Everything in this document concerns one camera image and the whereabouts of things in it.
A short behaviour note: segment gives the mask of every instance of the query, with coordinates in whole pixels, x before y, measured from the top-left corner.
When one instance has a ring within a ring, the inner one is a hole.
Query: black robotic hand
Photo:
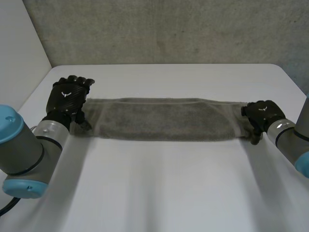
[[[47,117],[44,120],[62,117],[59,120],[66,127],[68,127],[68,121],[70,121],[69,125],[75,121],[84,130],[91,129],[85,119],[82,106],[94,82],[92,79],[70,75],[67,79],[62,77],[54,83],[46,106]]]
[[[251,143],[257,145],[263,132],[277,120],[285,119],[282,110],[273,101],[250,102],[241,108],[241,115],[247,116],[254,127]]]

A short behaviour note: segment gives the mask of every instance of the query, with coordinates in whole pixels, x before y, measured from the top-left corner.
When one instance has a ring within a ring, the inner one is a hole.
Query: silver cylindrical joint
[[[0,169],[7,174],[18,174],[30,169],[40,160],[43,146],[24,123],[13,139],[0,144]]]
[[[278,136],[285,130],[289,128],[295,127],[295,123],[288,119],[281,119],[275,121],[270,125],[267,131],[267,136],[271,140],[271,142],[276,145],[276,141],[278,140]]]
[[[51,120],[41,121],[34,131],[35,136],[50,138],[64,147],[69,136],[68,129],[61,123]]]

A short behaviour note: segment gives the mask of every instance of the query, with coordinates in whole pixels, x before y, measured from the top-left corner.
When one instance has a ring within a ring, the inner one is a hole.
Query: white wall
[[[51,70],[21,0],[0,0],[0,103],[18,110]]]

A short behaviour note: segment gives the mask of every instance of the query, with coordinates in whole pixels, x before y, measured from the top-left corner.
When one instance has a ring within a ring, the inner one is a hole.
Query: black cable
[[[14,197],[10,203],[8,203],[4,208],[0,209],[0,217],[9,212],[18,202],[20,198]]]

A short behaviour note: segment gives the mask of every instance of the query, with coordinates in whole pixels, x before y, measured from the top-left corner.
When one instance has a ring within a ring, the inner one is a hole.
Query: gray wall
[[[24,0],[53,66],[273,63],[309,92],[308,0]]]

